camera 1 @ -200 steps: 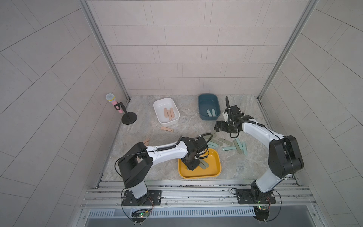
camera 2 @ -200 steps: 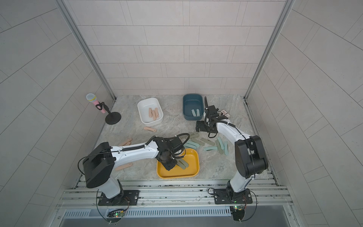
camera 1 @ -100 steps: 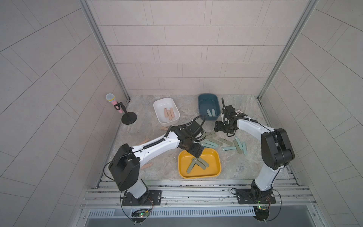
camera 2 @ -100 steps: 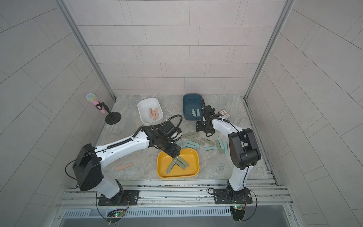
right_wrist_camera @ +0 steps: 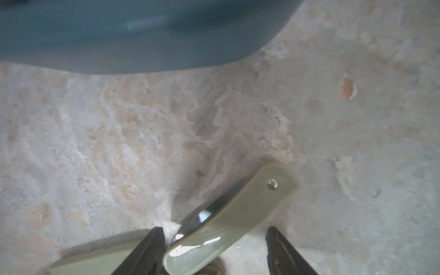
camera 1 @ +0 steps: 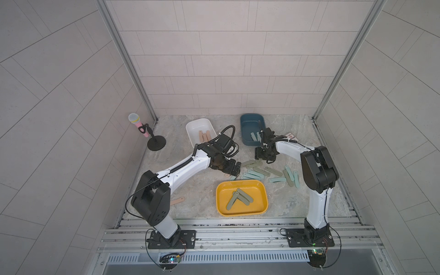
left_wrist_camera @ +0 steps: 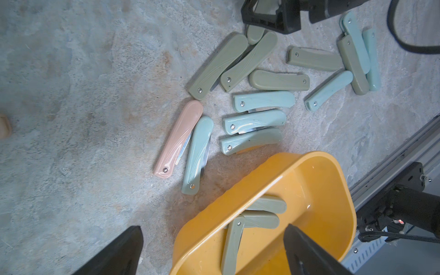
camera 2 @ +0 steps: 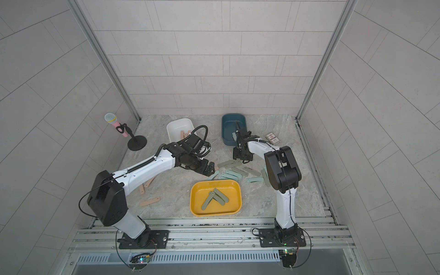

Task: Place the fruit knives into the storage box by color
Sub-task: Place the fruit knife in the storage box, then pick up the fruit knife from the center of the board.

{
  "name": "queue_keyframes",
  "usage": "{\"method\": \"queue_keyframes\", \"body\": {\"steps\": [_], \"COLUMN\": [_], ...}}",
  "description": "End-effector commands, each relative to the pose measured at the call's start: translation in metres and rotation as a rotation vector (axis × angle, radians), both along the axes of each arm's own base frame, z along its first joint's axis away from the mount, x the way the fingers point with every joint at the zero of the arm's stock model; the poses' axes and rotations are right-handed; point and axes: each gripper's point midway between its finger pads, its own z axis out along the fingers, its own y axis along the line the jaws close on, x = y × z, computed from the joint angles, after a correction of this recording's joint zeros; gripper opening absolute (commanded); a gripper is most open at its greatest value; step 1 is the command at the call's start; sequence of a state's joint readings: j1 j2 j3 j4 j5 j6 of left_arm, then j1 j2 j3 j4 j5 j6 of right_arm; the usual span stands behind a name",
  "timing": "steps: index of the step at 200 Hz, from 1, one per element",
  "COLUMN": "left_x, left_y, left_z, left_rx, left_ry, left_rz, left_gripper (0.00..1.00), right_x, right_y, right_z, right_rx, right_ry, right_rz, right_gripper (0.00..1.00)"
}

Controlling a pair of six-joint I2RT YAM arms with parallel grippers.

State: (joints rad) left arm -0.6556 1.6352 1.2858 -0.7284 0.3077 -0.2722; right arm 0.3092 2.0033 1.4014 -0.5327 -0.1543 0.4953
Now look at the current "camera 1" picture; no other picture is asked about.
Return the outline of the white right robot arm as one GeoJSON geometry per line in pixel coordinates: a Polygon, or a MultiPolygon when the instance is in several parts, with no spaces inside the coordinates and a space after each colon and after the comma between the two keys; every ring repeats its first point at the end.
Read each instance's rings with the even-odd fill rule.
{"type": "Polygon", "coordinates": [[[305,225],[314,230],[329,228],[328,207],[339,173],[328,149],[324,146],[305,146],[294,139],[276,135],[270,128],[262,129],[260,136],[261,145],[255,150],[255,159],[270,164],[276,161],[279,154],[284,154],[298,160],[304,182],[310,189],[305,225]]]}

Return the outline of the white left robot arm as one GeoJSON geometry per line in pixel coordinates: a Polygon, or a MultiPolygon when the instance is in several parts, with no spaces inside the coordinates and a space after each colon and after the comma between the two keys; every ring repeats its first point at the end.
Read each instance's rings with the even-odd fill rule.
{"type": "Polygon", "coordinates": [[[169,215],[172,193],[195,174],[210,168],[237,176],[241,162],[233,157],[239,146],[231,136],[219,134],[213,140],[195,145],[193,152],[176,165],[163,171],[145,172],[129,197],[136,215],[152,226],[173,246],[180,239],[181,228],[169,215]]]}

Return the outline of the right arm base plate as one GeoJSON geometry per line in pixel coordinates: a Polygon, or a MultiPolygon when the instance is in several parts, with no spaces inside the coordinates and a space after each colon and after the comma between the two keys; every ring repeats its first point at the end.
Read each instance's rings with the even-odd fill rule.
{"type": "Polygon", "coordinates": [[[315,229],[281,229],[280,233],[287,239],[290,248],[329,248],[335,242],[329,228],[315,229]]]}

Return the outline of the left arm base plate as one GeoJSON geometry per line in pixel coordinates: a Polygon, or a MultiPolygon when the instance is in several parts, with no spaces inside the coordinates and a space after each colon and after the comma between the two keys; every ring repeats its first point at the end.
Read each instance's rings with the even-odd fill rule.
{"type": "Polygon", "coordinates": [[[154,231],[147,239],[147,247],[149,249],[193,249],[196,234],[196,230],[178,229],[171,238],[167,239],[158,231],[154,231]]]}

